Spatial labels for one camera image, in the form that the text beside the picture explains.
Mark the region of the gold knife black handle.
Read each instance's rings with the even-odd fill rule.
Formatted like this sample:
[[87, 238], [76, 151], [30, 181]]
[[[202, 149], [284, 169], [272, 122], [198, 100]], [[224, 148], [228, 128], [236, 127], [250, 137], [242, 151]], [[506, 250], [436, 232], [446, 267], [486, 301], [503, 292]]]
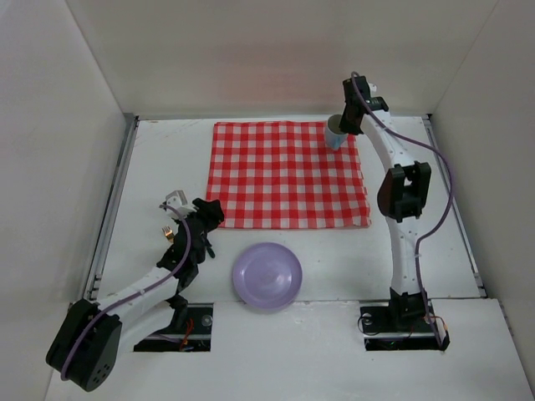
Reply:
[[212, 244], [209, 242], [208, 239], [205, 239], [205, 244], [207, 254], [210, 256], [210, 258], [214, 259], [216, 257], [216, 254], [213, 251]]

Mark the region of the light blue mug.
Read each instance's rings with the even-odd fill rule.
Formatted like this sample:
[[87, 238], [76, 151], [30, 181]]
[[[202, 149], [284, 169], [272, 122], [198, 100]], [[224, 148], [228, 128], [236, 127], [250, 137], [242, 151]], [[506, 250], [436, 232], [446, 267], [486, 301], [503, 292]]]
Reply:
[[327, 120], [324, 129], [325, 144], [333, 151], [339, 150], [342, 144], [347, 140], [348, 134], [343, 132], [339, 125], [342, 119], [341, 114], [333, 114]]

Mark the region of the red white checkered cloth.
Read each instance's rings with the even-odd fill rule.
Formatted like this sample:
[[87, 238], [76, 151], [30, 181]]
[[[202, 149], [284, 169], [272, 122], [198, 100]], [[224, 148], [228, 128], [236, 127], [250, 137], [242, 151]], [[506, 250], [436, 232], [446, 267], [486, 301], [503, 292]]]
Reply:
[[323, 121], [215, 123], [206, 198], [220, 201], [223, 227], [370, 226], [357, 140], [332, 150], [325, 127]]

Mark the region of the purple plate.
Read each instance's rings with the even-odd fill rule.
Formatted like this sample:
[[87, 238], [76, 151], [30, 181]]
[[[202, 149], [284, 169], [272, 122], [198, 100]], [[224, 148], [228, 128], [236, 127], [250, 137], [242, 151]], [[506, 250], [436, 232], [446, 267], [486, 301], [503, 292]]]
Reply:
[[303, 268], [296, 255], [275, 242], [248, 247], [235, 260], [232, 284], [249, 307], [278, 312], [294, 302], [303, 283]]

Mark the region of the gold fork black handle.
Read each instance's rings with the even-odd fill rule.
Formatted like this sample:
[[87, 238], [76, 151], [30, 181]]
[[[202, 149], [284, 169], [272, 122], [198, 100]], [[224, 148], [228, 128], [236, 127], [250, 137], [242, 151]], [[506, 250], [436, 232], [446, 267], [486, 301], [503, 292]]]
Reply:
[[168, 242], [172, 243], [174, 241], [175, 233], [171, 229], [171, 227], [163, 226], [161, 230], [162, 230], [164, 237], [168, 240]]

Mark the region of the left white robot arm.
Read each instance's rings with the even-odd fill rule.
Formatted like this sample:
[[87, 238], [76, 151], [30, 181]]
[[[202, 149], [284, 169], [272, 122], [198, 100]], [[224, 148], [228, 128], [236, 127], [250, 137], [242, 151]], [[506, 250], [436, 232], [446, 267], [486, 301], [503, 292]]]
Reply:
[[160, 204], [173, 217], [177, 233], [140, 280], [101, 300], [80, 299], [69, 307], [45, 357], [63, 381], [94, 391], [121, 353], [167, 327], [174, 316], [186, 315], [188, 302], [181, 292], [196, 278], [200, 264], [215, 256], [208, 235], [225, 219], [219, 200], [196, 198], [192, 204]]

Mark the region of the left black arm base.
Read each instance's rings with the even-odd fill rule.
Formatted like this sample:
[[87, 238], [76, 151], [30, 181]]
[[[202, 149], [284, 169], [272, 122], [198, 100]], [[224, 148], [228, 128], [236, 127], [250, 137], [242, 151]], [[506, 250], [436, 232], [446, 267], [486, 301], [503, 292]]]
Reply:
[[213, 303], [180, 306], [171, 323], [133, 348], [135, 353], [208, 353], [211, 351]]

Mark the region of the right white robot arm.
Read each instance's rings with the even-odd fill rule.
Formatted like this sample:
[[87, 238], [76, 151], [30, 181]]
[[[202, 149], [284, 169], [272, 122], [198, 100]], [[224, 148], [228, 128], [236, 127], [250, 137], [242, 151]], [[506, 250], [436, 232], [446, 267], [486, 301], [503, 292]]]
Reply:
[[410, 155], [392, 128], [388, 105], [372, 94], [366, 77], [352, 73], [343, 87], [345, 105], [340, 130], [345, 134], [365, 135], [385, 170], [377, 205], [389, 228], [393, 261], [388, 305], [363, 308], [363, 320], [369, 322], [371, 334], [408, 332], [421, 322], [427, 307], [417, 267], [416, 242], [431, 167]]

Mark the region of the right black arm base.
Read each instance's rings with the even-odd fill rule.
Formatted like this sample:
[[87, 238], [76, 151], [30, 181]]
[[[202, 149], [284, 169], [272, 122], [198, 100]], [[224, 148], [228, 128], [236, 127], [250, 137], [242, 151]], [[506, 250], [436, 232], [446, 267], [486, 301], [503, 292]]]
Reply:
[[364, 302], [358, 329], [367, 351], [440, 351], [451, 339], [444, 319], [418, 294], [390, 293], [387, 302]]

